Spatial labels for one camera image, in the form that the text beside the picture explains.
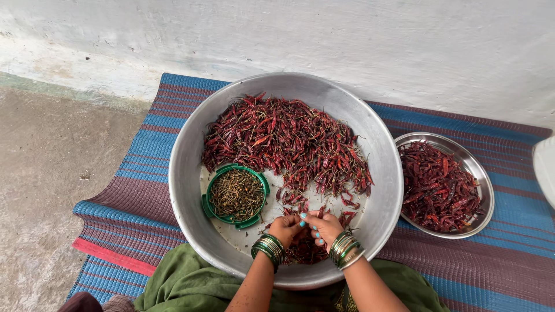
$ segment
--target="green container lid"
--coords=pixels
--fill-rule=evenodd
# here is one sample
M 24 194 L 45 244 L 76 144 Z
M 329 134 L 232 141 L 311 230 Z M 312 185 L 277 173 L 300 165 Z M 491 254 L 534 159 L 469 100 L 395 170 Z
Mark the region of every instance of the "green container lid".
M 262 187 L 264 189 L 264 194 L 266 194 L 266 196 L 268 194 L 270 194 L 270 185 L 268 184 L 268 180 L 266 180 L 266 178 L 264 177 L 264 175 L 262 173 L 258 173 L 252 169 L 249 169 L 247 167 L 242 167 L 239 164 L 230 164 L 230 165 L 225 165 L 223 167 L 221 167 L 220 169 L 216 170 L 216 175 L 214 176 L 214 178 L 210 181 L 210 183 L 208 184 L 208 190 L 206 191 L 206 194 L 203 194 L 202 196 L 202 205 L 203 205 L 203 209 L 204 209 L 204 213 L 206 214 L 206 216 L 208 218 L 211 217 L 216 217 L 219 220 L 221 220 L 222 222 L 228 223 L 228 224 L 233 224 L 235 225 L 235 228 L 237 230 L 240 229 L 244 229 L 246 227 L 249 227 L 253 224 L 255 224 L 256 222 L 258 222 L 260 220 L 260 211 L 262 210 L 262 207 L 264 206 L 264 203 L 262 203 L 262 205 L 260 205 L 260 208 L 256 211 L 256 213 L 250 217 L 247 220 L 244 221 L 239 221 L 236 222 L 234 220 L 232 220 L 231 215 L 227 215 L 224 217 L 219 217 L 217 215 L 214 214 L 214 205 L 210 202 L 210 199 L 212 197 L 212 193 L 210 192 L 212 190 L 212 185 L 214 184 L 214 181 L 216 181 L 216 179 L 218 179 L 219 176 L 221 176 L 222 174 L 230 171 L 230 170 L 246 170 L 249 173 L 251 173 L 253 175 L 254 178 L 257 178 L 258 181 L 260 181 L 260 183 L 262 183 Z

